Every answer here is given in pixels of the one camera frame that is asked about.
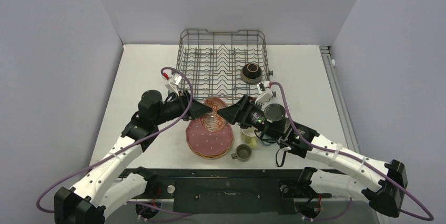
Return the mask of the grey wire dish rack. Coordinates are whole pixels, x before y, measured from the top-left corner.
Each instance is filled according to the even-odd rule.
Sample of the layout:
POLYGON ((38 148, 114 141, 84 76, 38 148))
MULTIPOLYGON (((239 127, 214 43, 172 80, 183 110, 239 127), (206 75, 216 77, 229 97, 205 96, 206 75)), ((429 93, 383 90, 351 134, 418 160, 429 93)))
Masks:
POLYGON ((260 80, 270 80, 266 39, 259 30, 186 29, 180 34, 176 69, 192 83, 196 100, 217 97, 231 105, 243 95, 257 96, 256 84, 241 74, 251 63, 259 67, 260 80))

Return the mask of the orange patterned small bowl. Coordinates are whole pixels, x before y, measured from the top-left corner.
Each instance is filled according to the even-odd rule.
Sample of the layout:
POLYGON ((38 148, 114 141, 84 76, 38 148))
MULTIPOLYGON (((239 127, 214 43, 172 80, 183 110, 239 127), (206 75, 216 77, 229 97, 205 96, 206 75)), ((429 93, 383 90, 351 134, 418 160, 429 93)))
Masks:
POLYGON ((217 111, 226 108, 227 104, 217 97, 207 98, 204 104, 210 107, 212 111, 201 117, 201 124, 211 133, 222 130, 227 122, 217 114, 217 111))

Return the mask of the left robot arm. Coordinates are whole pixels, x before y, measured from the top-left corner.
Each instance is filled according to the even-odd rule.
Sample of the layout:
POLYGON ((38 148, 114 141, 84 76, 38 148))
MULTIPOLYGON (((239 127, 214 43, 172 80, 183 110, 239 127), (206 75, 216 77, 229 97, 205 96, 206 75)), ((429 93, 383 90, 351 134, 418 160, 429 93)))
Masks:
POLYGON ((210 112, 211 107, 192 99, 188 91, 168 102, 157 90, 143 93, 138 110, 109 153, 71 188, 61 187, 54 195, 55 223, 105 223, 133 197, 152 197, 156 175, 146 168, 139 167, 118 184, 114 182, 153 143, 161 132, 159 125, 174 119, 195 120, 210 112))

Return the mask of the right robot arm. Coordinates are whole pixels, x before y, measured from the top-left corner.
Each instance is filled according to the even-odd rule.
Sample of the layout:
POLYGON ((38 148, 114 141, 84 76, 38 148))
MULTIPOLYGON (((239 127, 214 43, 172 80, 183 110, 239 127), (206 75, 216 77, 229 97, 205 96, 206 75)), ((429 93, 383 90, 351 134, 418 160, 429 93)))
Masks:
POLYGON ((297 181, 303 196, 331 194, 365 201, 375 211, 392 218, 401 209, 407 194, 405 165, 392 160, 372 159, 329 140, 316 130, 290 119, 287 104, 261 108, 254 98, 244 95, 235 104, 217 114, 232 125, 254 128, 274 140, 282 150, 301 158, 323 163, 338 174, 307 167, 297 181))

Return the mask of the dark brown glazed bowl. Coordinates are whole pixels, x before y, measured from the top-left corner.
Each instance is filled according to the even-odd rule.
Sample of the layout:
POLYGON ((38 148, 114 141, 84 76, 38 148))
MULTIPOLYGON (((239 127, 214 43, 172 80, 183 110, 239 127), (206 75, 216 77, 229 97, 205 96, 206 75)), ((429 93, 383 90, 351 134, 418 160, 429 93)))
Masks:
POLYGON ((240 76, 245 83, 255 85, 262 79, 262 70, 258 64, 248 63, 241 69, 240 76))

